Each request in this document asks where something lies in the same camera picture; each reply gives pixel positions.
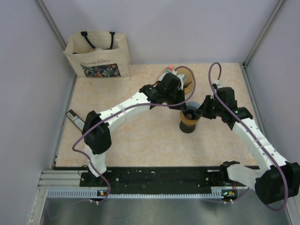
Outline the brown paper coffee filter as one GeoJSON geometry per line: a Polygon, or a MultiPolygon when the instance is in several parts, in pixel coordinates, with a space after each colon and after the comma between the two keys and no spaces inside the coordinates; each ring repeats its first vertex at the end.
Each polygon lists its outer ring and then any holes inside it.
{"type": "Polygon", "coordinates": [[[177,76],[183,80],[183,87],[187,87],[188,85],[190,85],[193,82],[193,76],[192,76],[191,69],[184,67],[184,66],[180,66],[180,67],[177,67],[175,70],[177,72],[177,76]]]}

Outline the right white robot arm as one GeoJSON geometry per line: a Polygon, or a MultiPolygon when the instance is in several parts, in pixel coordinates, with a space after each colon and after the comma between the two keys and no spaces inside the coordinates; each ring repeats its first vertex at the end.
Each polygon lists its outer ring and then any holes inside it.
{"type": "Polygon", "coordinates": [[[219,181],[226,186],[234,181],[247,186],[264,204],[297,196],[300,165],[280,155],[260,131],[249,110],[237,106],[233,88],[221,86],[219,80],[212,88],[213,95],[207,95],[198,108],[200,116],[210,120],[220,117],[244,141],[259,166],[259,170],[254,170],[237,161],[225,161],[220,166],[219,181]]]}

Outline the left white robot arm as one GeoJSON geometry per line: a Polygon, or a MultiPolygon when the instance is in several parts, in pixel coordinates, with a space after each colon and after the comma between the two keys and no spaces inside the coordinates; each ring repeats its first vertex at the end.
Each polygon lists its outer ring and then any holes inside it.
{"type": "Polygon", "coordinates": [[[105,152],[112,145],[112,132],[137,114],[155,106],[185,109],[185,87],[192,80],[191,75],[165,72],[155,84],[144,85],[132,97],[115,107],[99,113],[88,113],[82,133],[85,136],[85,152],[89,156],[92,183],[101,186],[106,182],[105,152]]]}

